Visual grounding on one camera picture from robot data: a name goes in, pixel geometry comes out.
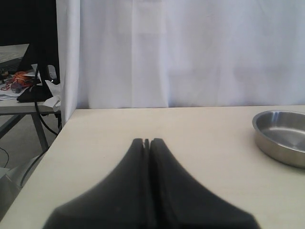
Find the curtain fold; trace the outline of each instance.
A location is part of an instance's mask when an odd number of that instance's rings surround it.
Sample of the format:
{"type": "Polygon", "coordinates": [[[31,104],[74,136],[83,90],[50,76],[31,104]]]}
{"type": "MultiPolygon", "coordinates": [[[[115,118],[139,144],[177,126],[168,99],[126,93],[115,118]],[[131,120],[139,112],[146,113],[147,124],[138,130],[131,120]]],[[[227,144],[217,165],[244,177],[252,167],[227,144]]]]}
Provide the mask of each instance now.
{"type": "Polygon", "coordinates": [[[62,111],[305,103],[303,0],[57,0],[62,111]]]}

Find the white table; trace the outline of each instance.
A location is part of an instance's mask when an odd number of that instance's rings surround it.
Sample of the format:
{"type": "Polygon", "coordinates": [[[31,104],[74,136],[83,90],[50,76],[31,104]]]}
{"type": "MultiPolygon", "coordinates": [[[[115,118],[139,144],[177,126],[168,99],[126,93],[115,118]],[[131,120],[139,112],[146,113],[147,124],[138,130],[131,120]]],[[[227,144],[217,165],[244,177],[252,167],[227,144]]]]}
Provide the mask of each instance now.
{"type": "MultiPolygon", "coordinates": [[[[38,103],[40,113],[54,113],[52,108],[43,106],[42,104],[38,103]]],[[[14,115],[0,127],[0,138],[11,130],[25,115],[31,115],[42,149],[45,150],[48,148],[48,142],[36,113],[34,103],[18,103],[17,100],[0,101],[0,115],[14,115]]]]}
{"type": "Polygon", "coordinates": [[[305,228],[305,171],[254,143],[255,114],[305,106],[77,110],[0,223],[40,229],[55,207],[101,181],[134,138],[163,138],[204,186],[252,213],[263,229],[305,228]]]}

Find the wire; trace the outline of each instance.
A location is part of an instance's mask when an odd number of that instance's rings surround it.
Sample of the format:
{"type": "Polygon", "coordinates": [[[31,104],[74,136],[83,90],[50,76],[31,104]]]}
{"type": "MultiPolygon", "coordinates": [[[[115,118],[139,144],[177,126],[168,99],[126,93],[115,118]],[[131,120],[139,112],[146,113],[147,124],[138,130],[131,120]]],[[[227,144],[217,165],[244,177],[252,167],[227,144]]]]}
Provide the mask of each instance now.
{"type": "MultiPolygon", "coordinates": [[[[37,80],[38,80],[38,66],[36,68],[35,77],[34,77],[34,87],[37,86],[37,80]]],[[[34,88],[34,90],[35,90],[34,91],[35,98],[37,98],[37,88],[34,88]]],[[[36,113],[38,114],[38,118],[40,119],[41,123],[47,128],[47,130],[49,130],[52,134],[57,136],[58,133],[56,133],[51,128],[49,128],[49,126],[44,122],[44,120],[40,114],[39,108],[38,108],[37,99],[35,99],[34,105],[35,105],[36,113]]]]}
{"type": "Polygon", "coordinates": [[[24,183],[24,180],[25,178],[27,177],[29,171],[31,170],[31,168],[34,166],[34,164],[36,164],[36,162],[48,151],[50,147],[48,147],[45,151],[43,151],[33,162],[32,164],[30,165],[30,167],[28,167],[27,171],[25,171],[22,179],[21,179],[21,182],[20,182],[20,187],[23,187],[23,183],[24,183]]]}
{"type": "Polygon", "coordinates": [[[6,153],[6,155],[8,156],[8,160],[6,161],[5,166],[4,166],[4,168],[5,168],[8,165],[8,162],[10,160],[10,155],[9,155],[9,153],[5,149],[3,149],[1,147],[0,147],[0,149],[2,149],[6,153]]]}

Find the floor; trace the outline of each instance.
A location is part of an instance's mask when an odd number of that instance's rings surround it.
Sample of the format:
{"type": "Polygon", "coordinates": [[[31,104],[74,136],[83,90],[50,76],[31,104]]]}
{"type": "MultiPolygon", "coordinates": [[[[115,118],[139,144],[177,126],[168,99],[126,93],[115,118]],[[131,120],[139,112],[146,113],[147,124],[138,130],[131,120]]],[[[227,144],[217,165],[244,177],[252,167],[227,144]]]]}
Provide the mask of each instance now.
{"type": "MultiPolygon", "coordinates": [[[[0,47],[0,62],[23,56],[26,49],[27,45],[0,47]]],[[[0,125],[5,123],[10,117],[10,115],[0,116],[0,125]]],[[[43,119],[52,130],[58,131],[57,119],[54,115],[45,116],[43,119]]],[[[50,145],[54,141],[55,136],[47,129],[44,130],[50,145]]],[[[23,164],[42,152],[34,123],[30,115],[26,115],[3,138],[0,139],[0,147],[5,149],[10,155],[7,168],[14,168],[23,164]]],[[[5,152],[0,149],[0,167],[3,167],[6,161],[7,156],[5,152]]]]}

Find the stainless steel bowl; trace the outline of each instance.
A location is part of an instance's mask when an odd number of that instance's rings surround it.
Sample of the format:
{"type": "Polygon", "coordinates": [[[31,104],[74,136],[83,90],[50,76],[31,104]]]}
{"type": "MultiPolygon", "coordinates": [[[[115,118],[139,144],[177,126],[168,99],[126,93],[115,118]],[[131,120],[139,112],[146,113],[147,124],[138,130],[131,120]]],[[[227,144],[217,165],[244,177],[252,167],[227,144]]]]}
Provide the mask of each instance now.
{"type": "Polygon", "coordinates": [[[257,146],[273,159],[305,168],[305,114],[266,111],[253,118],[257,146]]]}

